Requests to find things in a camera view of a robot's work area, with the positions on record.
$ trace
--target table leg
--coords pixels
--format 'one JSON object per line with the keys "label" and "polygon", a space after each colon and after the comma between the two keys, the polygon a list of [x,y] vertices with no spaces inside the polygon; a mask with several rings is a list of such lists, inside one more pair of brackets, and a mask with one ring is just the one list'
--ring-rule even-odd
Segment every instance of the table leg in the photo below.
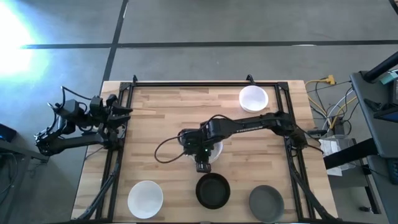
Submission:
{"label": "table leg", "polygon": [[326,169],[331,169],[370,155],[377,155],[377,148],[374,144],[373,138],[369,138],[363,142],[355,144],[354,146],[341,150],[340,152],[325,156],[323,161],[325,161]]}

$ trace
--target wooden table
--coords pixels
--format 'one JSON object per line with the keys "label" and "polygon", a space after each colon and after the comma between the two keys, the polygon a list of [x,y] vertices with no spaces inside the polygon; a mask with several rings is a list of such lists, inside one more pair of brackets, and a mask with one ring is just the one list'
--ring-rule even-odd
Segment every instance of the wooden table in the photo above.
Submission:
{"label": "wooden table", "polygon": [[[288,83],[297,124],[303,129],[314,128],[304,82]],[[119,84],[104,82],[101,97],[106,99],[112,93],[117,95]],[[154,150],[160,142],[175,136],[183,128],[198,128],[199,123],[214,114],[232,119],[259,115],[241,109],[238,100],[240,89],[230,86],[134,88],[133,112],[126,133],[114,222],[258,222],[249,210],[248,198],[254,187],[263,184],[275,187],[284,198],[285,211],[281,221],[297,221],[284,141],[270,130],[239,133],[223,141],[223,152],[211,166],[212,172],[228,180],[231,196],[228,203],[217,210],[209,210],[199,204],[195,186],[203,174],[196,172],[189,157],[183,156],[170,164],[159,164],[154,159]],[[264,90],[269,95],[269,104],[261,113],[276,112],[275,90],[271,87],[264,87]],[[287,108],[283,95],[282,99],[284,108]],[[309,143],[317,146],[315,141]],[[99,146],[90,146],[87,153],[97,148]],[[159,157],[171,159],[181,151],[177,141],[170,141],[159,149]],[[321,153],[307,148],[303,155],[311,190],[328,212],[337,217]],[[72,218],[82,214],[98,193],[105,158],[106,150],[101,150],[85,161]],[[137,219],[127,207],[129,191],[142,180],[158,183],[164,194],[160,212],[148,220]],[[301,191],[300,198],[305,217],[308,217]],[[103,216],[108,211],[108,200],[109,196],[105,200]]]}

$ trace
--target concrete floor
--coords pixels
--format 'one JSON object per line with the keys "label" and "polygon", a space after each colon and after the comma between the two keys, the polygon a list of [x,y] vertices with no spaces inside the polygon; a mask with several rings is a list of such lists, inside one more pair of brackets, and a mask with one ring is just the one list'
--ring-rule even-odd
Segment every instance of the concrete floor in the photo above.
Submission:
{"label": "concrete floor", "polygon": [[[52,120],[46,102],[65,85],[98,94],[109,49],[15,50],[23,44],[111,43],[122,0],[0,0],[0,123],[19,132],[16,144],[36,151],[32,137]],[[387,0],[130,0],[120,43],[189,41],[397,40],[396,13]],[[397,45],[118,49],[110,80],[349,80],[393,54]],[[336,103],[349,88],[320,91]],[[359,107],[350,137],[370,137]],[[316,125],[322,126],[320,120]],[[70,218],[85,148],[51,157],[27,177],[11,223]],[[332,189],[340,218],[388,223],[369,206],[363,189]]]}

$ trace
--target gray bowl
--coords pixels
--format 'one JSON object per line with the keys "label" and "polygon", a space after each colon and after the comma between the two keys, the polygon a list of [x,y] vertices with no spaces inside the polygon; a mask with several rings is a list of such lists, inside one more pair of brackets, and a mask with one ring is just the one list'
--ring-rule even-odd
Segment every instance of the gray bowl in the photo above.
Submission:
{"label": "gray bowl", "polygon": [[284,199],[280,193],[268,185],[260,185],[252,190],[249,206],[253,215],[263,223],[274,223],[284,214]]}

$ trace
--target yellow cable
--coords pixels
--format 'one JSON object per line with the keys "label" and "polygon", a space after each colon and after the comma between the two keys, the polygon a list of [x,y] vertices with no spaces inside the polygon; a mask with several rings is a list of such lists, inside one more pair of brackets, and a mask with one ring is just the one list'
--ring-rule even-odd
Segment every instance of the yellow cable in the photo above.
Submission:
{"label": "yellow cable", "polygon": [[[305,83],[305,87],[307,87],[307,84],[313,83],[313,82],[328,82],[328,80],[326,80],[326,79],[324,79],[324,80],[310,80],[310,81],[308,81],[308,82]],[[328,116],[328,115],[327,115],[327,112],[326,112],[318,103],[316,103],[310,96],[308,96],[308,99],[309,99],[315,106],[317,106],[317,107],[321,110],[321,112],[323,112],[323,114],[324,114],[326,117]]]}
{"label": "yellow cable", "polygon": [[[355,96],[354,98],[350,99],[350,100],[347,102],[347,104],[344,104],[344,105],[337,111],[337,114],[339,114],[340,111],[341,111],[345,106],[347,106],[349,103],[351,103],[351,102],[354,101],[355,99],[356,99],[356,96]],[[330,127],[329,127],[330,129],[332,129],[332,128],[335,126],[336,120],[337,120],[337,116],[335,116],[335,118],[333,119],[333,122],[331,123],[331,125],[330,125]]]}

